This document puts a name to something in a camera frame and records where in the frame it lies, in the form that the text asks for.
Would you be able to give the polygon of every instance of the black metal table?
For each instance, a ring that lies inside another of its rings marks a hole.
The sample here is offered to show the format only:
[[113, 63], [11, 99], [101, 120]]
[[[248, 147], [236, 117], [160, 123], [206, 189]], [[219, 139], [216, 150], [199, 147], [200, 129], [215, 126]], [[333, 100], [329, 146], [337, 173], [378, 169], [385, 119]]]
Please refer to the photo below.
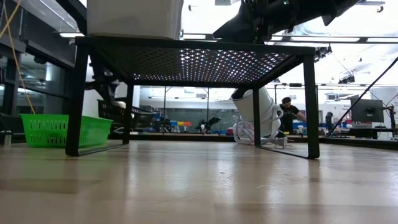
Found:
[[[126, 82], [127, 108], [131, 111], [134, 85], [248, 88], [253, 90], [255, 146], [261, 146], [259, 89], [303, 63], [308, 130], [308, 155], [272, 151], [315, 159], [319, 157], [318, 100], [313, 47], [230, 44], [125, 37], [77, 37], [75, 84], [68, 123], [66, 154], [107, 150], [79, 149], [79, 133], [88, 56], [96, 57], [118, 79]], [[129, 142], [131, 116], [124, 114], [123, 144]]]

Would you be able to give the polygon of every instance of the small metal can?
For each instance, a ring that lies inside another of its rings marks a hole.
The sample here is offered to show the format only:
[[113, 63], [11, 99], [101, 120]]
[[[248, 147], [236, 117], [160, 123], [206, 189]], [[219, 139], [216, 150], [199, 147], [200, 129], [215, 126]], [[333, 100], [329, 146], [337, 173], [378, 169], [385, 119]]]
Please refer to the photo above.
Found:
[[4, 147], [11, 147], [12, 135], [12, 131], [0, 131], [1, 142]]

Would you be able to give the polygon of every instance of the colorful bins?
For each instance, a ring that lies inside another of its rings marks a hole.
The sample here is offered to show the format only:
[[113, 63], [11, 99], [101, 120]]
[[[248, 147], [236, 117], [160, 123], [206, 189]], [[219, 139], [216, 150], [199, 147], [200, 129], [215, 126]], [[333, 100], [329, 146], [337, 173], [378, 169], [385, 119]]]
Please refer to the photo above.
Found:
[[[22, 114], [26, 143], [33, 147], [65, 147], [69, 115]], [[113, 121], [83, 116], [80, 147], [104, 144]]]

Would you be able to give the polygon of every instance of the ceiling light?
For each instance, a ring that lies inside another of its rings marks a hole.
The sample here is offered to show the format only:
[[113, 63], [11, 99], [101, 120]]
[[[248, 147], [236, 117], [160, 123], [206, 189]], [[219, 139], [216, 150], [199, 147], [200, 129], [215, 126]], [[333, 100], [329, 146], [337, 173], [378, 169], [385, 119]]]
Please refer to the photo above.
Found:
[[204, 40], [206, 39], [206, 35], [203, 34], [184, 34], [182, 36], [183, 39], [201, 39]]
[[292, 37], [293, 41], [298, 42], [357, 42], [358, 37]]
[[281, 41], [283, 37], [272, 36], [271, 40], [268, 41]]
[[378, 38], [369, 38], [367, 42], [382, 42], [382, 43], [395, 43], [398, 44], [398, 38], [393, 37], [378, 37]]
[[60, 36], [63, 38], [75, 38], [75, 37], [84, 37], [82, 33], [60, 33]]
[[345, 84], [345, 83], [342, 83], [342, 84], [326, 84], [327, 86], [337, 86], [337, 87], [339, 87], [339, 86], [361, 86], [361, 84]]

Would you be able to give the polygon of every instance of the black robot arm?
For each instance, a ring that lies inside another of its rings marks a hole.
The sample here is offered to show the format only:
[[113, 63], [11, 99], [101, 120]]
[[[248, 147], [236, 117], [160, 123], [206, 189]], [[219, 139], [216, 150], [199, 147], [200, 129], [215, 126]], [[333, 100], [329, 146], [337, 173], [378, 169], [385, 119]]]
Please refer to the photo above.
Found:
[[222, 42], [257, 43], [322, 16], [325, 26], [361, 0], [241, 0], [238, 14], [214, 32]]

